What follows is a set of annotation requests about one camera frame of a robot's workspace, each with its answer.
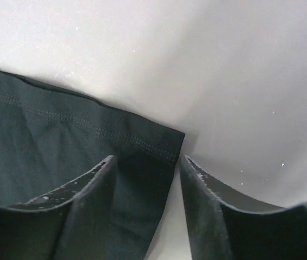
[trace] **dark green garment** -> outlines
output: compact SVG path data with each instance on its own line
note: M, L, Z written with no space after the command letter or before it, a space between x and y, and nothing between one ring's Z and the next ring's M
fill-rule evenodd
M183 138L88 96L0 71L0 259L142 260ZM97 170L83 185L60 193L90 169Z
M248 197L181 160L194 260L307 260L307 203L289 209Z

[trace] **white background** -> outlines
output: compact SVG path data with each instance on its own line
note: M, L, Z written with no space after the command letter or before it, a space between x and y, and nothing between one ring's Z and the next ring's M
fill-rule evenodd
M305 0L2 0L0 69L185 132L259 200L307 200ZM178 174L147 259L191 259Z

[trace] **fabric fold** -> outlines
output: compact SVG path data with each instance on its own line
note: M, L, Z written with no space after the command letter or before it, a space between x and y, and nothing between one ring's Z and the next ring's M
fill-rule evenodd
M116 159L108 157L49 193L0 206L0 260L103 259L116 174Z
M307 203L282 209L255 200L189 157L181 184L193 259L307 259Z
M97 247L106 256L100 252L95 259L144 259L164 211L183 139L184 133L92 97L0 71L0 206L31 201L78 178L105 157L117 158L108 234L101 235L104 246ZM99 190L97 198L86 201L107 204L111 196ZM89 214L96 208L69 210ZM80 242L87 238L76 225L87 222L82 216L68 215L69 231L57 244L57 259L76 254L80 243L71 234ZM92 251L88 245L84 248Z

